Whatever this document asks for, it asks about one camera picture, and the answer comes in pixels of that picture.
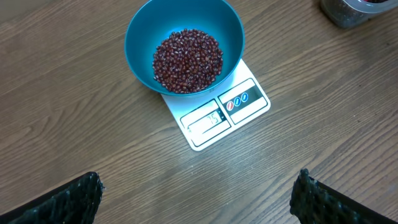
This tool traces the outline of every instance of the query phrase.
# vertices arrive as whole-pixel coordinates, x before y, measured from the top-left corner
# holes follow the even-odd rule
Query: white scale
[[[162,95],[191,148],[202,151],[271,107],[253,73],[241,60],[233,74],[202,95]]]

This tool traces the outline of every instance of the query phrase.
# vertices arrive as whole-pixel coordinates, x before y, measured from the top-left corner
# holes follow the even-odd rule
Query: jar
[[[325,14],[339,27],[351,28],[398,6],[398,0],[321,0]]]

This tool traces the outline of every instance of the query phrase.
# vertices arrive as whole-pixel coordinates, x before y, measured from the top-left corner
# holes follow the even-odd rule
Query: scale button
[[[242,94],[242,102],[246,102],[249,99],[249,95],[247,93]]]
[[[235,106],[239,106],[240,104],[241,104],[241,98],[240,97],[236,97],[235,98],[235,100],[234,100],[234,104],[235,104]]]
[[[229,102],[226,104],[226,109],[227,109],[228,111],[231,111],[233,108],[234,108],[234,103],[233,103],[232,101],[229,101]]]

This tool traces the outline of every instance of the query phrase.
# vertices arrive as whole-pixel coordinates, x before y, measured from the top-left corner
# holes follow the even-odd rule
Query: blue bowl
[[[205,90],[177,94],[154,80],[152,62],[156,47],[172,32],[198,29],[212,35],[224,52],[223,69]],[[244,30],[235,10],[224,0],[151,0],[132,18],[126,32],[124,51],[135,76],[161,94],[190,96],[209,91],[226,80],[243,55]]]

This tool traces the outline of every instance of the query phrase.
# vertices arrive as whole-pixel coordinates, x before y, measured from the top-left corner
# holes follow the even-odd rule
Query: wooden table
[[[306,167],[398,221],[398,9],[342,30],[316,1],[231,0],[272,108],[194,152],[124,58],[145,1],[0,2],[0,213],[92,170],[96,223],[297,223]]]

